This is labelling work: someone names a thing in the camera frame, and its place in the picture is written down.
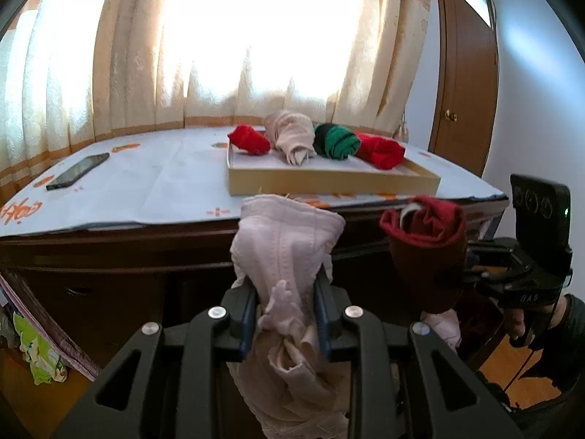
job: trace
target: rolled sock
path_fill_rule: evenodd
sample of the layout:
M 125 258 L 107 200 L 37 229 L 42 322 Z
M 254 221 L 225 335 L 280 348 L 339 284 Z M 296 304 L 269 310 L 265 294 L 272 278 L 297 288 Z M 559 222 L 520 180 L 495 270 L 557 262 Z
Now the rolled sock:
M 404 159 L 404 147 L 396 140 L 385 139 L 378 135 L 356 132 L 362 144 L 356 157 L 371 163 L 380 170 L 391 170 Z
M 360 139 L 346 127 L 322 123 L 315 127 L 313 147 L 318 155 L 334 160 L 345 160 L 358 152 Z
M 436 278 L 463 268 L 467 239 L 461 206 L 430 196 L 415 196 L 421 206 L 403 218 L 388 209 L 380 227 L 390 238 L 390 253 L 405 290 L 416 307 L 431 314 L 453 308 L 461 290 L 436 285 Z
M 238 149 L 246 150 L 250 155 L 266 155 L 270 151 L 270 140 L 250 125 L 238 125 L 227 138 Z
M 289 165 L 300 165 L 315 156 L 313 122 L 305 114 L 280 110 L 264 119 L 271 146 L 284 153 Z

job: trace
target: drawer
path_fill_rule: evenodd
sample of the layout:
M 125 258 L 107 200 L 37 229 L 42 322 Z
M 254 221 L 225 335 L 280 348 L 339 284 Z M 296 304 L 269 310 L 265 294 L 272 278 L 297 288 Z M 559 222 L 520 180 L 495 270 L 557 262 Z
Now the drawer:
M 99 366 L 145 322 L 162 321 L 164 277 L 26 272 L 31 291 Z
M 169 274 L 164 326 L 189 322 L 203 310 L 219 305 L 235 280 L 232 266 Z

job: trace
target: wooden floor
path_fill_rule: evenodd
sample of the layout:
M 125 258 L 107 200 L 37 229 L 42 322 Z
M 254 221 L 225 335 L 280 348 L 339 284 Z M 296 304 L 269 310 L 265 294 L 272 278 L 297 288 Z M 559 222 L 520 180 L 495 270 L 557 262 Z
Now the wooden floor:
M 0 390 L 34 439 L 49 439 L 89 385 L 86 377 L 70 370 L 64 383 L 35 386 L 18 351 L 0 350 Z
M 528 354 L 527 348 L 512 348 L 506 337 L 482 366 L 482 372 L 488 380 L 505 387 Z M 530 364 L 535 363 L 539 356 L 536 353 Z M 28 365 L 0 350 L 0 390 L 34 439 L 49 439 L 89 385 L 86 378 L 71 371 L 63 384 L 35 386 Z M 558 394 L 551 382 L 543 379 L 517 380 L 508 389 L 512 405 L 518 404 L 521 408 L 552 399 Z
M 489 381 L 498 383 L 502 388 L 505 388 L 529 354 L 530 350 L 526 347 L 512 347 L 508 336 L 506 336 L 483 364 L 481 371 Z M 532 355 L 532 359 L 526 365 L 524 371 L 538 361 L 540 354 L 541 352 L 535 352 Z M 519 406 L 523 409 L 541 401 L 553 399 L 561 394 L 557 388 L 552 386 L 549 379 L 543 378 L 517 379 L 506 393 L 512 406 Z

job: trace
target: screw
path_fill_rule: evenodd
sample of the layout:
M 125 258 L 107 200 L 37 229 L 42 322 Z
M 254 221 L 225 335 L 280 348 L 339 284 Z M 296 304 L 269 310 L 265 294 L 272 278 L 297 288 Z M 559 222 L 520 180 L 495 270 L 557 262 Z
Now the screw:
M 425 324 L 425 322 L 416 322 L 412 324 L 412 331 L 417 335 L 428 335 L 431 332 L 431 327 Z
M 364 309 L 362 307 L 358 307 L 357 305 L 350 305 L 349 307 L 345 308 L 345 314 L 349 318 L 360 318 L 364 315 Z
M 142 325 L 141 330 L 145 335 L 154 335 L 160 330 L 160 325 L 156 322 L 148 322 L 147 324 Z
M 207 315 L 214 319 L 223 318 L 225 317 L 226 314 L 227 310 L 224 309 L 221 305 L 218 305 L 217 307 L 212 307 L 209 310 L 207 310 Z

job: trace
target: pink cloth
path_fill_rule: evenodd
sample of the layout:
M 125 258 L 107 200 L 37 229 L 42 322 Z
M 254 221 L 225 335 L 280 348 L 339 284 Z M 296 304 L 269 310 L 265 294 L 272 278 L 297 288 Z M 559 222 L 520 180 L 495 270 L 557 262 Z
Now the pink cloth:
M 268 439 L 333 439 L 347 435 L 350 366 L 319 351 L 313 283 L 343 231 L 338 214 L 276 195 L 244 201 L 232 260 L 242 284 L 260 299 L 249 356 L 230 372 Z
M 457 348 L 461 345 L 461 330 L 459 329 L 459 319 L 455 310 L 447 310 L 442 314 L 423 312 L 420 315 L 420 319 L 431 327 L 447 343 L 451 350 L 457 353 Z
M 264 119 L 264 127 L 270 145 L 284 153 L 289 165 L 301 165 L 315 156 L 315 129 L 305 114 L 279 110 Z

